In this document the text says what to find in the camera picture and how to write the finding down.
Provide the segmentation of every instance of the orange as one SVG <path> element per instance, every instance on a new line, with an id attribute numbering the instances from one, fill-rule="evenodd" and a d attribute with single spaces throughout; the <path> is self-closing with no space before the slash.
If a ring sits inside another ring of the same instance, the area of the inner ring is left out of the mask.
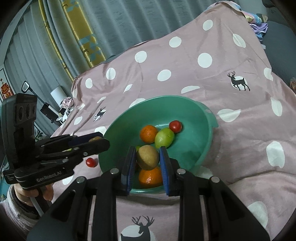
<path id="1" fill-rule="evenodd" d="M 143 142 L 147 144 L 152 144 L 155 140 L 155 136 L 158 133 L 158 130 L 155 126 L 147 125 L 143 127 L 140 131 L 140 138 Z"/>
<path id="2" fill-rule="evenodd" d="M 143 188 L 155 188 L 163 184 L 163 177 L 161 176 L 161 169 L 156 168 L 145 171 L 141 170 L 139 173 L 139 182 Z"/>

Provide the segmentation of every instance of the white cylinder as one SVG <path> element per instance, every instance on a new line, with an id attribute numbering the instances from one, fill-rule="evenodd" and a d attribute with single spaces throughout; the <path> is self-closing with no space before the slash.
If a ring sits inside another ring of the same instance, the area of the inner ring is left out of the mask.
<path id="1" fill-rule="evenodd" d="M 61 86 L 56 87 L 50 94 L 59 107 L 62 106 L 61 102 L 67 97 Z"/>

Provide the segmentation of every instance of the screw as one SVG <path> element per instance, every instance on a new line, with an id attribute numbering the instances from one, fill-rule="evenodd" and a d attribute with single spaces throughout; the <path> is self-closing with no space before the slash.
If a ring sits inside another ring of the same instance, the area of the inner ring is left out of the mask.
<path id="1" fill-rule="evenodd" d="M 180 175 L 183 175 L 183 174 L 186 173 L 186 170 L 183 169 L 183 168 L 179 168 L 179 169 L 177 170 L 177 173 L 180 174 Z"/>
<path id="2" fill-rule="evenodd" d="M 220 182 L 220 178 L 218 178 L 218 177 L 211 177 L 211 181 L 214 182 L 214 183 L 218 183 L 218 182 Z"/>
<path id="3" fill-rule="evenodd" d="M 78 177 L 78 178 L 76 178 L 76 182 L 77 183 L 82 183 L 84 181 L 85 181 L 85 177 Z"/>
<path id="4" fill-rule="evenodd" d="M 115 175 L 115 174 L 119 173 L 119 170 L 117 168 L 112 168 L 110 170 L 110 172 L 111 172 L 111 174 Z"/>

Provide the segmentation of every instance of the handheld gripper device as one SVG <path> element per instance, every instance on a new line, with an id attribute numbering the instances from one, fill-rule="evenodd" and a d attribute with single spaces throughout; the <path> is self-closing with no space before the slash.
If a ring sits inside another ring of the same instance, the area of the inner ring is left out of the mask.
<path id="1" fill-rule="evenodd" d="M 73 175 L 73 168 L 83 157 L 110 146 L 99 132 L 35 142 L 36 101 L 35 96 L 17 94 L 2 104 L 3 140 L 10 167 L 4 176 L 8 183 L 20 183 L 27 190 Z M 205 232 L 209 241 L 270 241 L 266 230 L 218 177 L 208 180 L 194 176 L 169 158 L 165 147 L 159 149 L 159 155 L 165 193 L 180 196 L 178 241 L 204 241 Z M 119 158 L 118 165 L 100 177 L 77 177 L 50 207 L 39 196 L 36 200 L 44 215 L 27 241 L 87 241 L 93 196 L 92 241 L 117 241 L 116 196 L 129 195 L 135 164 L 136 148 L 130 147 L 126 157 Z"/>

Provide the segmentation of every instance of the plastic bowl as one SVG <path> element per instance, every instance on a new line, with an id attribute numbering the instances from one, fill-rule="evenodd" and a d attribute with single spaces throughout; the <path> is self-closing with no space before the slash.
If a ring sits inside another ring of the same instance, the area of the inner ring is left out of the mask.
<path id="1" fill-rule="evenodd" d="M 168 147 L 169 157 L 176 159 L 181 168 L 197 170 L 211 146 L 213 128 L 218 127 L 218 123 L 203 103 L 182 96 L 152 98 L 121 114 L 104 135 L 110 141 L 110 148 L 99 155 L 101 170 L 106 172 L 116 167 L 119 158 L 126 156 L 129 146 L 145 145 L 139 136 L 144 126 L 153 125 L 162 129 L 173 120 L 179 120 L 183 129 Z M 131 193 L 159 193 L 164 190 L 163 186 L 141 188 L 137 174 Z"/>

